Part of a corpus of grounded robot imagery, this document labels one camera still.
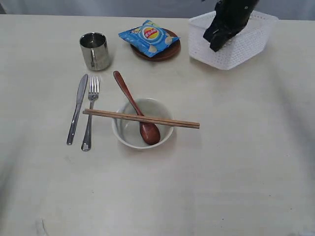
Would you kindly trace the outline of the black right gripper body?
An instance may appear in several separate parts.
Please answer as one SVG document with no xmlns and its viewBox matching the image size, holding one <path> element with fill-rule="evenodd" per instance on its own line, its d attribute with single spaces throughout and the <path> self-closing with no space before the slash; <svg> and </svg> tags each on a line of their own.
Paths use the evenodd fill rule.
<svg viewBox="0 0 315 236">
<path fill-rule="evenodd" d="M 225 31 L 238 33 L 247 25 L 251 13 L 259 0 L 219 0 L 216 3 L 216 15 L 212 24 L 224 24 Z"/>
</svg>

